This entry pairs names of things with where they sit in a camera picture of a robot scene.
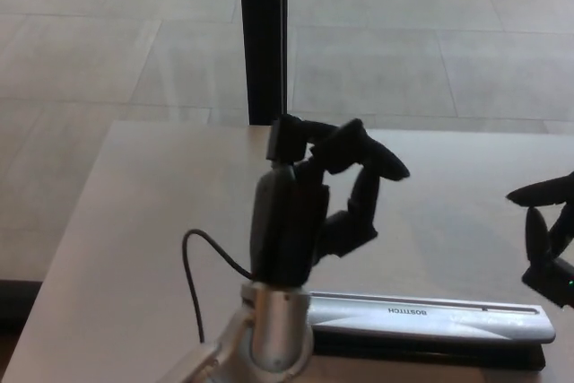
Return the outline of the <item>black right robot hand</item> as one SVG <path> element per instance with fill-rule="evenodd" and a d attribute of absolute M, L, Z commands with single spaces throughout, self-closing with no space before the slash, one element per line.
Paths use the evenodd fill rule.
<path fill-rule="evenodd" d="M 551 178 L 507 194 L 526 208 L 529 266 L 522 283 L 563 309 L 573 307 L 573 264 L 561 257 L 573 241 L 573 175 Z"/>

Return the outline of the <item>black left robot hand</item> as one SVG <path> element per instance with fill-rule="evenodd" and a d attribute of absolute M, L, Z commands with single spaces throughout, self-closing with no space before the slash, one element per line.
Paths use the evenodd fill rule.
<path fill-rule="evenodd" d="M 256 186 L 250 267 L 252 281 L 276 288 L 300 288 L 323 257 L 344 257 L 375 239 L 381 179 L 410 176 L 358 118 L 335 126 L 283 115 L 272 126 L 266 158 L 272 168 Z M 347 206 L 329 214 L 324 176 L 354 164 L 361 171 Z"/>

